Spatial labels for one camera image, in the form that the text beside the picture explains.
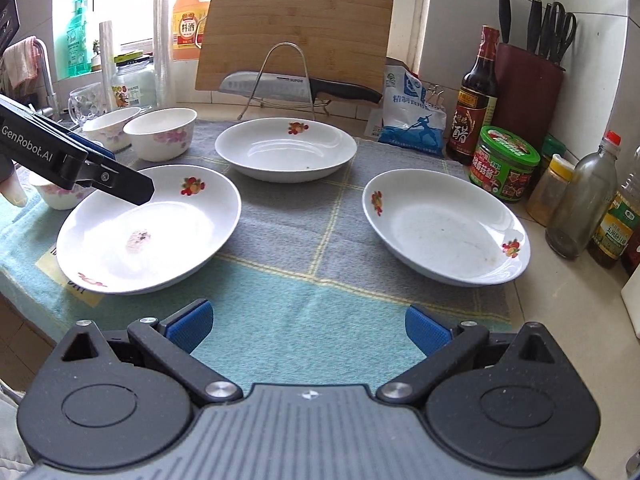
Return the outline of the gloved left hand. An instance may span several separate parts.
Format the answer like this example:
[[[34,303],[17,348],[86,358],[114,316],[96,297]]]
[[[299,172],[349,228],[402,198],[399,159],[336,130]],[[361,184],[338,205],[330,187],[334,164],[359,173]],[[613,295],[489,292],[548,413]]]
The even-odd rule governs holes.
[[[13,206],[24,207],[28,202],[14,163],[3,154],[0,155],[0,193]]]

